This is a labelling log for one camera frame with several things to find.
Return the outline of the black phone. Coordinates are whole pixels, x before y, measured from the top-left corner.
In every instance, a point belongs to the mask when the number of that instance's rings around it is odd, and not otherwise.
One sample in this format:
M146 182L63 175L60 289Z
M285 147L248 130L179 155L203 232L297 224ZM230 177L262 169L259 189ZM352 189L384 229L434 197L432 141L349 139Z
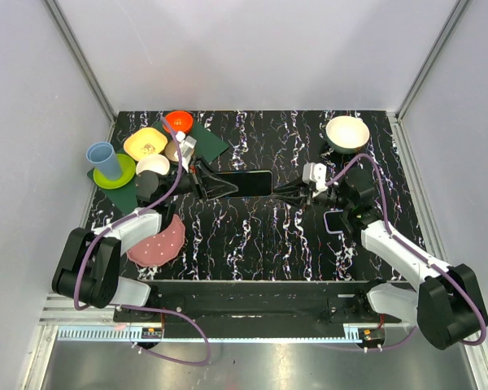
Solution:
M271 171L223 171L217 176L237 186L237 191L224 195L227 198L268 197L272 194Z

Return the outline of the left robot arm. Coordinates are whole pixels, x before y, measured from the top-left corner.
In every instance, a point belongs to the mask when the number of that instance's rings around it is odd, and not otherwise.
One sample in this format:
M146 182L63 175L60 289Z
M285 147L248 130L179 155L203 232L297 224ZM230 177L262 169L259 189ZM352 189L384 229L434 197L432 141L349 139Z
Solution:
M131 312L141 321L153 320L159 313L156 298L145 293L133 300L116 298L124 284L121 256L169 227L175 213L169 198L194 193L212 200L239 191L227 174L213 171L201 158L187 168L179 165L174 178L146 169L136 175L135 186L137 207L132 212L96 232L77 227L69 233L51 287L54 293L73 299L76 310L120 303L131 305Z

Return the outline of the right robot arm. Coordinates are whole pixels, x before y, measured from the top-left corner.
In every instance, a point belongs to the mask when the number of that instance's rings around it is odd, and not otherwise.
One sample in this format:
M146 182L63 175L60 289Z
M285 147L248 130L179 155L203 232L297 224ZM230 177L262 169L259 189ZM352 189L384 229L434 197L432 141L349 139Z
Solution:
M355 317L366 323L379 315L400 319L440 350L485 341L488 314L474 271L449 265L398 232L386 209L376 208L373 198L383 191L367 170L351 167L331 184L325 173L323 164L308 163L300 178L275 188L273 195L291 206L327 208L328 233L349 235L411 285L397 288L381 279L368 283L353 301Z

